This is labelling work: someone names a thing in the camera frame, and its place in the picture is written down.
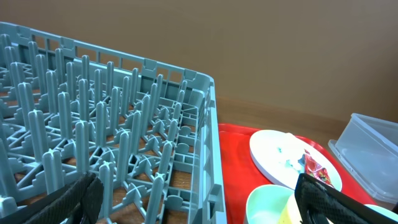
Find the red snack wrapper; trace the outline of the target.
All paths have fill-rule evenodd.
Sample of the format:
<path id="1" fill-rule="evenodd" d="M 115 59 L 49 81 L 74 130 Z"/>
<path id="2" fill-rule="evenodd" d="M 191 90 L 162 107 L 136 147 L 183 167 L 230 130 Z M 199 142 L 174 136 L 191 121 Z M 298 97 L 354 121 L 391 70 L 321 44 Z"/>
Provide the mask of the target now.
<path id="1" fill-rule="evenodd" d="M 306 174 L 324 182 L 327 185 L 333 186 L 327 169 L 320 165 L 307 150 L 305 150 L 304 161 L 304 172 Z"/>

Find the light blue bowl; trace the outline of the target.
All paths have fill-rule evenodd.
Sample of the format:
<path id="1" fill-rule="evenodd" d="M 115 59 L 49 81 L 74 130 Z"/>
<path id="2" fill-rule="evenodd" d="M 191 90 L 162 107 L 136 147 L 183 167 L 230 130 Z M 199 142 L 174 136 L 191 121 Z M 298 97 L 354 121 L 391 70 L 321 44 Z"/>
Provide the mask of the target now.
<path id="1" fill-rule="evenodd" d="M 371 224 L 397 224 L 397 214 L 377 205 L 366 204 L 368 208 L 373 210 L 376 214 L 370 214 L 368 220 Z"/>

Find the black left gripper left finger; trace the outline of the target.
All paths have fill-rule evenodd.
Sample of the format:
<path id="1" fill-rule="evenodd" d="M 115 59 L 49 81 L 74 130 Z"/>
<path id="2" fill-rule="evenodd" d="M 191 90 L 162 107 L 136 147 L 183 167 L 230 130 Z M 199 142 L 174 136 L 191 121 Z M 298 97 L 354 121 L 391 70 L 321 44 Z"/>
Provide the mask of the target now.
<path id="1" fill-rule="evenodd" d="M 104 185 L 85 173 L 70 185 L 1 218 L 1 223 L 96 223 L 103 203 Z"/>

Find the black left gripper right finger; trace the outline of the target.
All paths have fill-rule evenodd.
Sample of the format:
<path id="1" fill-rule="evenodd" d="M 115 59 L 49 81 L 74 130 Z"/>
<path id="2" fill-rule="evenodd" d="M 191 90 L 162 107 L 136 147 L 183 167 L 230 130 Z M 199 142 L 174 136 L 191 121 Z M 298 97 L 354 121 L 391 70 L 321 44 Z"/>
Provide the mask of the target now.
<path id="1" fill-rule="evenodd" d="M 397 224 L 308 174 L 299 175 L 294 195 L 303 224 Z"/>

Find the yellow plastic cup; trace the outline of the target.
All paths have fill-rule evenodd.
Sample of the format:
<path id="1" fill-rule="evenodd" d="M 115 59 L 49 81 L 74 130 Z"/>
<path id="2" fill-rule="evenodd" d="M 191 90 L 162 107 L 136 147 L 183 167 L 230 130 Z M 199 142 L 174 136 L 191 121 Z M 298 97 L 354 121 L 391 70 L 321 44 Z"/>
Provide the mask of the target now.
<path id="1" fill-rule="evenodd" d="M 294 194 L 289 197 L 277 224 L 302 224 L 301 214 Z"/>

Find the light green bowl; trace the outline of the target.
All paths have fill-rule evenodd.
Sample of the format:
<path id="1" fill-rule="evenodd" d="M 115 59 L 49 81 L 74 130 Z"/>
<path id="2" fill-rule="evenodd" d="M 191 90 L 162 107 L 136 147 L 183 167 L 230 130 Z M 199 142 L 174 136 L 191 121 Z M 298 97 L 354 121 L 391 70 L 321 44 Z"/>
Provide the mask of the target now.
<path id="1" fill-rule="evenodd" d="M 255 188 L 246 201 L 244 224 L 276 224 L 293 192 L 274 184 Z"/>

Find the light blue plate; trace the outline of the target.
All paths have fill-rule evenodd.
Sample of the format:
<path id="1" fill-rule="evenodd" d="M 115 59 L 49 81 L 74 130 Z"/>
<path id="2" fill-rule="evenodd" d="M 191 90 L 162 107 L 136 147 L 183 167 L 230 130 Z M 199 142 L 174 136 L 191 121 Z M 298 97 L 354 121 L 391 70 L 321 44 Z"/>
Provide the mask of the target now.
<path id="1" fill-rule="evenodd" d="M 339 191 L 343 188 L 341 177 L 332 163 L 313 146 L 291 133 L 260 130 L 251 136 L 249 147 L 256 167 L 273 184 L 294 189 L 299 174 L 305 172 L 304 155 L 308 152 L 319 164 L 319 169 L 326 169 L 331 186 Z"/>

